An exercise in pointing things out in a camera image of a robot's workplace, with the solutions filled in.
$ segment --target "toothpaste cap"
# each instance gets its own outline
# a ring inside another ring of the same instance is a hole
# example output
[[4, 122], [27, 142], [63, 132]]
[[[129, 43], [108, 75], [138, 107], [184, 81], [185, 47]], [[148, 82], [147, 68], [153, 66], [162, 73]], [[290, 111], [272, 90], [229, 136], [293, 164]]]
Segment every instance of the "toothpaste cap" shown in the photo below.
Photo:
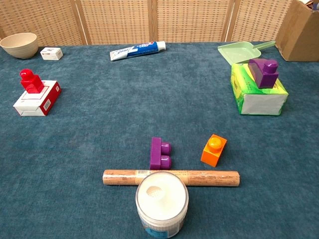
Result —
[[165, 42], [164, 42], [164, 41], [157, 41], [156, 43], [157, 43], [157, 45], [158, 45], [159, 51], [161, 51], [161, 50], [166, 50], [166, 45], [165, 45]]

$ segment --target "wicker panel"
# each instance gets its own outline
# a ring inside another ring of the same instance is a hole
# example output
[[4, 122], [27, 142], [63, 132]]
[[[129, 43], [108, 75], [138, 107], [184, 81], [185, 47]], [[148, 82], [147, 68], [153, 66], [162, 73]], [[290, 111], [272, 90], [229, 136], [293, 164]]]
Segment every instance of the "wicker panel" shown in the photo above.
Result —
[[275, 40], [291, 0], [241, 0], [231, 41]]
[[233, 1], [158, 0], [159, 40], [221, 41], [230, 3]]
[[148, 0], [81, 0], [92, 44], [143, 43], [149, 36]]
[[82, 44], [69, 0], [1, 0], [0, 28], [6, 36], [33, 32], [40, 46]]

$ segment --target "toothpaste tube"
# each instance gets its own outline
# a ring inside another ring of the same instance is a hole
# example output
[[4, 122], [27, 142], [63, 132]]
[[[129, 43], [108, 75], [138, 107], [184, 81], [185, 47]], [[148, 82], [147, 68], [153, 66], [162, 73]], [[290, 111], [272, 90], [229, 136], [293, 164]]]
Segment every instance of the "toothpaste tube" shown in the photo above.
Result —
[[116, 61], [124, 58], [142, 56], [146, 54], [152, 54], [159, 52], [161, 50], [166, 50], [164, 41], [152, 41], [144, 43], [138, 46], [132, 46], [116, 51], [110, 52], [111, 61]]

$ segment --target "small white box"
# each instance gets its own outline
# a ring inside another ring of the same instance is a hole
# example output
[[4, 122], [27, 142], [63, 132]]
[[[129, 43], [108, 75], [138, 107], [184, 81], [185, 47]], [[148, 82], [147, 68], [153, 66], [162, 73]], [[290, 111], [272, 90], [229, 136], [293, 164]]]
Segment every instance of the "small white box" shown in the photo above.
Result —
[[57, 81], [42, 81], [43, 90], [38, 94], [24, 91], [13, 107], [21, 116], [46, 116], [61, 93]]
[[58, 61], [63, 56], [63, 53], [61, 48], [45, 47], [41, 51], [41, 56], [44, 60]]

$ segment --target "label on rolling pin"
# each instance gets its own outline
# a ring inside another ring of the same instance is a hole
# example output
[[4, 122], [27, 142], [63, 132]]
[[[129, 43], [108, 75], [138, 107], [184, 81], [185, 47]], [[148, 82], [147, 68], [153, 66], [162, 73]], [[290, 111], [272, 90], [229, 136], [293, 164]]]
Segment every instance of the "label on rolling pin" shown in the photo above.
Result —
[[[155, 173], [157, 170], [136, 170], [135, 174], [135, 184], [139, 185], [144, 178], [146, 178], [151, 173]], [[188, 184], [188, 173], [187, 171], [179, 171], [179, 170], [168, 170], [167, 172], [176, 175], [180, 180], [187, 185]]]

